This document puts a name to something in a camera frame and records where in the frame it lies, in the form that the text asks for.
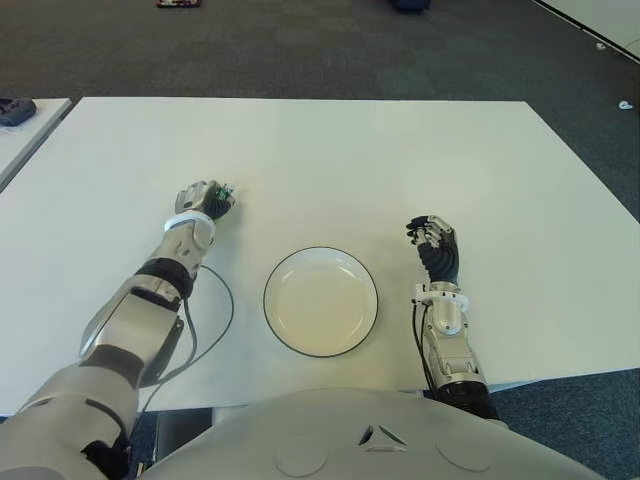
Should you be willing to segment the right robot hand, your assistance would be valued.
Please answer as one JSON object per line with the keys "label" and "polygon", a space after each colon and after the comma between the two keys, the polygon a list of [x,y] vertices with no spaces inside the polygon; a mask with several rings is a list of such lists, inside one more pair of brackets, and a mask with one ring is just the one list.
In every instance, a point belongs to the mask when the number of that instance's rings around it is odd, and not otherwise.
{"label": "right robot hand", "polygon": [[406,229],[430,281],[457,284],[460,257],[454,228],[437,215],[426,215],[413,218]]}

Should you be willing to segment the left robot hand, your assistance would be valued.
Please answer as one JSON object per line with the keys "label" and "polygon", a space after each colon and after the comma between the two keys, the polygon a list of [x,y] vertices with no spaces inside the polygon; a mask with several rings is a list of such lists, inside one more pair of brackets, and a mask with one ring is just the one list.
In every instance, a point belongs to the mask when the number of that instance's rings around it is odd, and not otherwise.
{"label": "left robot hand", "polygon": [[199,181],[178,192],[175,213],[196,211],[218,221],[234,206],[233,188],[215,180]]}

